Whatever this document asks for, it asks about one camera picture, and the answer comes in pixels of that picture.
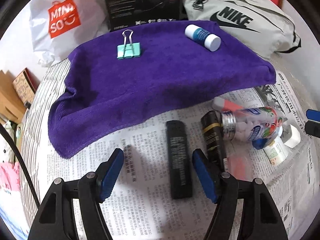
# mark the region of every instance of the black box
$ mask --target black box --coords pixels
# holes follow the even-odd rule
[[[179,20],[181,0],[106,0],[111,31]]]

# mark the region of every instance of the metal screw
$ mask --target metal screw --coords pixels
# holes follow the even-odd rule
[[[261,184],[263,183],[262,179],[259,179],[259,178],[256,178],[256,179],[254,180],[254,182],[257,183],[257,184],[259,184],[259,185],[261,185]]]
[[[223,173],[221,173],[221,176],[222,176],[223,178],[225,178],[225,179],[229,179],[229,178],[230,178],[230,173],[228,173],[228,172],[223,172]]]
[[[61,178],[56,178],[56,179],[53,181],[53,183],[56,184],[56,185],[58,185],[58,184],[61,183],[61,181],[62,181]]]
[[[96,174],[94,172],[87,173],[87,178],[88,179],[92,179],[92,178],[94,178],[94,176],[96,176]]]

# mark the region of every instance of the grey bag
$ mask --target grey bag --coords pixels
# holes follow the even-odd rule
[[[183,0],[189,20],[211,20],[261,57],[301,47],[293,20],[270,0]]]

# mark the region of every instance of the striped fabric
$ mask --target striped fabric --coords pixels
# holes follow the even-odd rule
[[[64,80],[68,74],[69,67],[70,61],[65,59],[47,70],[36,92],[36,96],[31,105],[24,128],[21,155],[26,163],[38,196],[39,183],[36,156],[38,154],[37,150],[41,137],[42,118],[44,111],[49,110],[54,101],[64,92]],[[31,227],[37,212],[37,207],[22,169],[20,169],[20,189],[22,205],[26,214],[27,223]]]

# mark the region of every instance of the pink eraser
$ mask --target pink eraser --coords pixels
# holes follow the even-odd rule
[[[229,100],[225,100],[223,98],[220,97],[215,97],[212,100],[212,108],[214,110],[223,112],[223,111],[235,111],[238,109],[243,109],[243,106],[239,106]]]

